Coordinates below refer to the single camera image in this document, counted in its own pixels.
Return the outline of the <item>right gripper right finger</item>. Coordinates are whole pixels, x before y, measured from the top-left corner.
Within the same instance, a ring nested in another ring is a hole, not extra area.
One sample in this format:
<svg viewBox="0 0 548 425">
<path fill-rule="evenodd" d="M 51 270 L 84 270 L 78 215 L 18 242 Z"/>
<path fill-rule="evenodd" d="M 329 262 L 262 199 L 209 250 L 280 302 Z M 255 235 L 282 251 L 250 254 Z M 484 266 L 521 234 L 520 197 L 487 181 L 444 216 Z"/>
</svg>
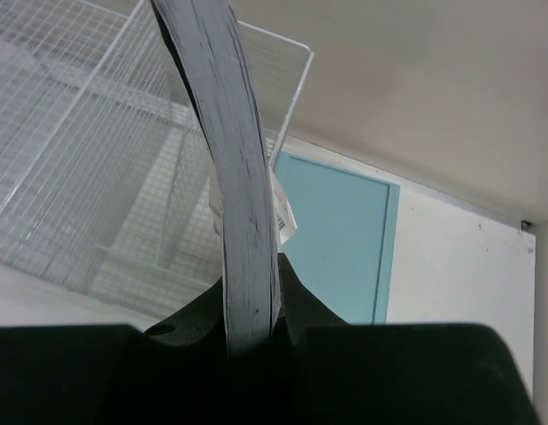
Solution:
<svg viewBox="0 0 548 425">
<path fill-rule="evenodd" d="M 278 257 L 284 424 L 537 424 L 513 355 L 475 323 L 352 325 Z"/>
</svg>

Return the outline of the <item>grey white booklet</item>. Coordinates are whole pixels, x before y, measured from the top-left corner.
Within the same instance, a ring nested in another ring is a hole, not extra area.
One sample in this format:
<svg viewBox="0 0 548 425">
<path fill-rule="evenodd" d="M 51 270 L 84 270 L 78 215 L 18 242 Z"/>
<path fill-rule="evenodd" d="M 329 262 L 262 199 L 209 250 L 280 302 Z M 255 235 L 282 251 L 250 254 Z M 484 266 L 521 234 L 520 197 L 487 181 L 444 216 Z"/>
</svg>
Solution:
<svg viewBox="0 0 548 425">
<path fill-rule="evenodd" d="M 231 358 L 270 342 L 282 306 L 277 219 L 258 103 L 227 1 L 155 1 L 220 190 L 223 317 Z"/>
</svg>

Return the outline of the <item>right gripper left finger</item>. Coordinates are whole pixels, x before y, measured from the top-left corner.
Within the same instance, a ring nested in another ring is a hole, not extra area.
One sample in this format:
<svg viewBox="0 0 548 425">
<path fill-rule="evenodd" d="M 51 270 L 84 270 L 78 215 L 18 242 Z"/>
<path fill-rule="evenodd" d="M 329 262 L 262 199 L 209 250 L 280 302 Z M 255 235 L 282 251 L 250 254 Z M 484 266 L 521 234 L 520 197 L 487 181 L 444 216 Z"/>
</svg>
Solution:
<svg viewBox="0 0 548 425">
<path fill-rule="evenodd" d="M 221 286 L 140 331 L 0 328 L 0 424 L 218 424 Z"/>
</svg>

